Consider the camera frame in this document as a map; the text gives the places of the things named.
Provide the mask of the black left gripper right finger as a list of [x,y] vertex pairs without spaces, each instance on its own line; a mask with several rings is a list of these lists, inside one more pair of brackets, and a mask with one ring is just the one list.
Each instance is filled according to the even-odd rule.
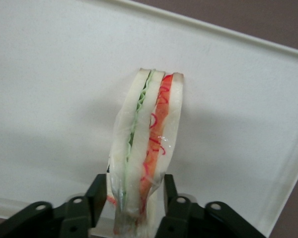
[[164,176],[165,216],[156,238],[263,238],[254,226],[223,202],[205,207],[179,195],[173,175]]

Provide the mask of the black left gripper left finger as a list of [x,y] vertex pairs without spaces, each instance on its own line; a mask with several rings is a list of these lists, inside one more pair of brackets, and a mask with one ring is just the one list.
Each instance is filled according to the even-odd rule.
[[88,238],[107,199],[106,174],[98,174],[85,195],[54,208],[38,201],[0,224],[0,238]]

